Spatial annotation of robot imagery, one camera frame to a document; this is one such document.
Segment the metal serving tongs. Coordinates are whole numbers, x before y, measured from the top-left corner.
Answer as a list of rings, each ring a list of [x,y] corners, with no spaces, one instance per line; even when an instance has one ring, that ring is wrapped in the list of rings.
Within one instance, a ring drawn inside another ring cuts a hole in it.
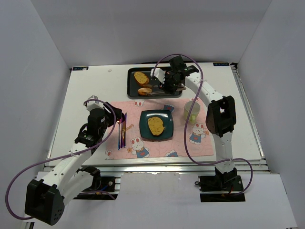
[[[186,87],[179,87],[178,90],[174,91],[173,93],[165,92],[163,90],[159,90],[159,91],[153,91],[152,90],[152,93],[150,95],[157,95],[157,94],[176,95],[176,94],[179,94],[180,92],[182,92],[184,90],[186,90]]]

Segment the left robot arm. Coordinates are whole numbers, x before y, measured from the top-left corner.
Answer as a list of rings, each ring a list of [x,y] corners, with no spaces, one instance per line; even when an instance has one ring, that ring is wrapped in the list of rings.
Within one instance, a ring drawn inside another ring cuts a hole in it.
[[[59,221],[72,199],[94,185],[100,171],[81,166],[97,150],[106,129],[122,117],[122,110],[109,103],[104,107],[91,105],[87,109],[87,123],[80,128],[67,157],[40,180],[33,179],[27,186],[25,213],[51,226]]]

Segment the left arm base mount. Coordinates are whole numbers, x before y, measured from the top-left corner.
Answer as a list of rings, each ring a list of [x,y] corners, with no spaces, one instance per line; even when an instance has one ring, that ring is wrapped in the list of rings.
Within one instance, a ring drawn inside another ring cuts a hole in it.
[[[118,197],[120,183],[120,177],[97,177],[93,180],[93,185],[82,191],[74,200],[115,200]]]

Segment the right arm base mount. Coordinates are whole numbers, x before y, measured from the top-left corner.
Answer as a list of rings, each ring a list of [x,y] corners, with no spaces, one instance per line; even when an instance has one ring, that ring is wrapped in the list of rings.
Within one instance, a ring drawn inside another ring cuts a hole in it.
[[[216,176],[200,176],[194,182],[199,188],[202,203],[245,202],[243,183],[240,176],[222,185]]]

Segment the sesame bun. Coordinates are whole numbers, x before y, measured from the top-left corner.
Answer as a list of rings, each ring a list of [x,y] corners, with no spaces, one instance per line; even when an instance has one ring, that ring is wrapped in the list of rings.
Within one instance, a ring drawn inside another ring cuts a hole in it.
[[[141,96],[148,96],[151,93],[152,93],[151,88],[144,87],[144,88],[138,89],[138,94],[141,95]]]

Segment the toast slice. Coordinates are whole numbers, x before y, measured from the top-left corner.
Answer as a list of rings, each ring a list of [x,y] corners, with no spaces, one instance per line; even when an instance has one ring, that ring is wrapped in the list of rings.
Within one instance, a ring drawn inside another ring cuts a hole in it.
[[[154,116],[148,119],[147,121],[150,132],[154,136],[159,136],[163,133],[165,127],[161,118]]]

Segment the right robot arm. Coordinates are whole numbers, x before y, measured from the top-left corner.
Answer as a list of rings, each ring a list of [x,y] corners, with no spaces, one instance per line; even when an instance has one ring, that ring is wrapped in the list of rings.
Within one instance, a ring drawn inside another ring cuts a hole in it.
[[[236,124],[235,101],[232,96],[224,96],[217,92],[204,80],[199,64],[187,66],[181,55],[172,54],[169,60],[170,71],[151,75],[157,77],[161,88],[166,93],[174,93],[181,86],[192,90],[207,107],[205,125],[212,134],[215,154],[215,177],[207,186],[215,190],[225,190],[232,187],[237,177],[233,162],[232,135]]]

